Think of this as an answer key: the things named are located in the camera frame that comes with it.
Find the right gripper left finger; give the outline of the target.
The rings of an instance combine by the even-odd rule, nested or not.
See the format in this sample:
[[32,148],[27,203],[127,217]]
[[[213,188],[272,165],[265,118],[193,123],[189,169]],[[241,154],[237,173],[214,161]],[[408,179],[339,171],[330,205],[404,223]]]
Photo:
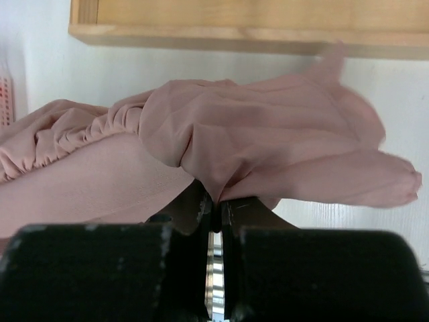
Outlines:
[[1,320],[208,321],[211,211],[194,182],[144,223],[22,227],[1,259]]

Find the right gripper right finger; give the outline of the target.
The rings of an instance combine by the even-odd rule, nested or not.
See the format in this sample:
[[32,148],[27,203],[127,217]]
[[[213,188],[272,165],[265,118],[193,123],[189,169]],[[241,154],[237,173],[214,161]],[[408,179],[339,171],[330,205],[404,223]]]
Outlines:
[[228,320],[428,320],[425,282],[399,235],[300,229],[255,197],[219,214]]

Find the pink skirt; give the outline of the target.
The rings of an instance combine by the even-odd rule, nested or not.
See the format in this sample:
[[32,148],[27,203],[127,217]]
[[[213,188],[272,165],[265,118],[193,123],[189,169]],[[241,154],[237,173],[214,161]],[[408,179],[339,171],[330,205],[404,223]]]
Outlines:
[[99,107],[56,100],[1,131],[1,237],[36,223],[139,223],[200,181],[216,203],[258,197],[376,208],[421,174],[382,152],[384,126],[342,86],[342,44],[306,72],[237,85],[171,80]]

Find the white plastic basket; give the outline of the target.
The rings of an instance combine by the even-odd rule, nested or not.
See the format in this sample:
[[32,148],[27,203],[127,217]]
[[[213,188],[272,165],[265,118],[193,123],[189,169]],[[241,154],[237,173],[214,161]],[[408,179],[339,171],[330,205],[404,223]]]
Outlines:
[[0,84],[0,124],[1,129],[15,121],[13,82],[8,74],[1,75]]

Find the wooden clothes rack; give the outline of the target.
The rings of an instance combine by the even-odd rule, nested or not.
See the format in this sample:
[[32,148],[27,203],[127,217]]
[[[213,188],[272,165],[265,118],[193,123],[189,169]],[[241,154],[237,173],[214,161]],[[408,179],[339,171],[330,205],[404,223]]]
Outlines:
[[427,1],[73,1],[69,34],[92,45],[364,58],[428,58]]

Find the aluminium mounting rail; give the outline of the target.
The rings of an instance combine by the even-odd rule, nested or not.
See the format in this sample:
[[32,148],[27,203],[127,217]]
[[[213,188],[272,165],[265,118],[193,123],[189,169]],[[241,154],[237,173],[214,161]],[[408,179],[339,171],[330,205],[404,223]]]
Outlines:
[[220,233],[208,235],[205,305],[209,321],[225,319],[223,248]]

